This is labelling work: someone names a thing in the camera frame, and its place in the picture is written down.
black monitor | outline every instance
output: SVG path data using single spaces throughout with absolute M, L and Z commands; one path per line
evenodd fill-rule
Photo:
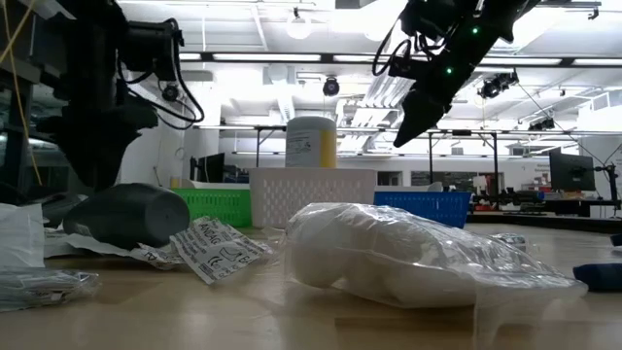
M 225 176 L 225 154 L 190 158 L 190 179 L 199 182 L 222 183 Z
M 591 157 L 549 154 L 551 187 L 564 191 L 595 191 L 594 162 Z

white bottle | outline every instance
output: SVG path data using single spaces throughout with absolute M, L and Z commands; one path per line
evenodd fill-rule
M 298 117 L 288 122 L 285 151 L 287 167 L 337 165 L 337 126 L 324 117 Z

green plastic basket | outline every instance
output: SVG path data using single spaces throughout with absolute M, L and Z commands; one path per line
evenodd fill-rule
M 176 189 L 188 204 L 192 220 L 209 216 L 235 228 L 253 225 L 250 190 Z

wooden table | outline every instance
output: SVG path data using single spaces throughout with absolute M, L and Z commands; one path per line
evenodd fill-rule
M 584 263 L 620 262 L 607 235 L 470 225 L 527 236 L 533 255 L 571 275 Z M 49 261 L 97 271 L 94 299 L 0 314 L 0 349 L 472 349 L 472 309 L 400 310 L 339 291 L 284 281 L 279 264 L 208 287 L 191 271 L 120 259 Z M 622 296 L 554 304 L 537 330 L 502 327 L 497 349 L 620 349 Z

crumpled plastic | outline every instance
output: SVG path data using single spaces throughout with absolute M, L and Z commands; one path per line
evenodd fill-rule
M 96 273 L 39 267 L 2 267 L 0 312 L 90 298 L 100 287 Z
M 387 206 L 313 203 L 286 228 L 287 273 L 401 308 L 476 305 L 478 338 L 587 286 L 494 237 Z

